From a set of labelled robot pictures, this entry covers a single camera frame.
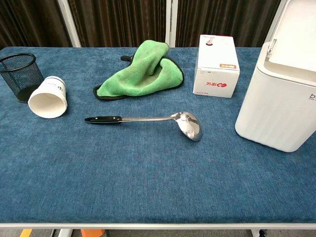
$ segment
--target white table leg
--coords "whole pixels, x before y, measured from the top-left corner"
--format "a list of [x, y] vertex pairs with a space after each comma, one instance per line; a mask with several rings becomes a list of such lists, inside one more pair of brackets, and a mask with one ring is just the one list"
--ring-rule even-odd
[[60, 229], [58, 237], [71, 237], [72, 233], [72, 229]]
[[260, 229], [251, 229], [252, 237], [259, 237]]

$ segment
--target stainless steel ladle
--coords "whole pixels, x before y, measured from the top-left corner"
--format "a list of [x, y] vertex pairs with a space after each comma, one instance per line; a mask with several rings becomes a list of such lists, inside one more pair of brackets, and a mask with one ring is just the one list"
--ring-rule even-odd
[[120, 116], [98, 116], [84, 119], [85, 122], [94, 124], [163, 120], [175, 120], [184, 135], [193, 141], [199, 141], [202, 137], [202, 129], [199, 120], [189, 112], [178, 112], [171, 116], [156, 118], [122, 118]]

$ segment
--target red logo on box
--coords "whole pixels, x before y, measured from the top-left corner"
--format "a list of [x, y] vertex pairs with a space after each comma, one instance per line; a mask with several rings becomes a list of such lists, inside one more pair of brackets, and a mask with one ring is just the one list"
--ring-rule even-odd
[[207, 81], [206, 85], [218, 86], [218, 87], [225, 87], [225, 86], [227, 86], [226, 83], [216, 83], [216, 82], [210, 82], [210, 81]]

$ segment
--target black handle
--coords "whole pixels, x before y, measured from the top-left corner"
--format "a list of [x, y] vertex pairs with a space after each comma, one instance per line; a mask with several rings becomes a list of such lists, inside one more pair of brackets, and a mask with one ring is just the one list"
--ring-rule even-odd
[[94, 123], [94, 124], [120, 123], [122, 121], [122, 118], [120, 116], [98, 116], [98, 117], [85, 118], [84, 121], [87, 123]]
[[124, 55], [124, 56], [121, 56], [120, 59], [122, 61], [130, 62], [132, 60], [132, 57], [133, 56], [126, 56], [126, 55]]

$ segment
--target orange object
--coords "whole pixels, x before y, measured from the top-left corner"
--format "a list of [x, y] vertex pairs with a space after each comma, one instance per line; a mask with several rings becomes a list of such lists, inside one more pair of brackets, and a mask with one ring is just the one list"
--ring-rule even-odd
[[20, 237], [30, 237], [32, 229], [24, 229], [20, 235]]
[[104, 232], [105, 230], [81, 229], [82, 237], [100, 237]]

